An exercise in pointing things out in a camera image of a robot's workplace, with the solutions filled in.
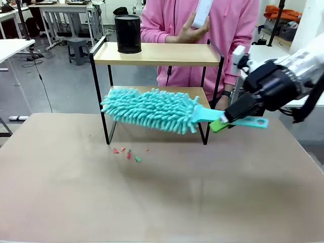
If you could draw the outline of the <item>person right hand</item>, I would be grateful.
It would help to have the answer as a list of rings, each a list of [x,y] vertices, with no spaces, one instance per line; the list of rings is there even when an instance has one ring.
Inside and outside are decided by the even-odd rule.
[[[192,29],[191,25],[194,21],[194,17],[190,17],[183,25],[179,35],[177,36],[177,43],[179,44],[192,44],[199,41],[210,29],[210,18],[207,17],[204,25],[198,29]]]

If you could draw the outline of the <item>person left hand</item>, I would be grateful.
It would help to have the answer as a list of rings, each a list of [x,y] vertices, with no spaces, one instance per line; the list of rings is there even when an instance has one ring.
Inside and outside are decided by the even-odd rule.
[[[229,98],[227,96],[221,96],[218,100],[215,109],[216,110],[225,110],[229,105]]]

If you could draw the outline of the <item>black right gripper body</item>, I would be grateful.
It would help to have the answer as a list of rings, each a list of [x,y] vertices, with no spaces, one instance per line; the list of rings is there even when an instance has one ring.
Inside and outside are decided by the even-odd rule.
[[[244,90],[269,111],[276,111],[301,94],[298,78],[286,67],[267,61],[245,78]]]

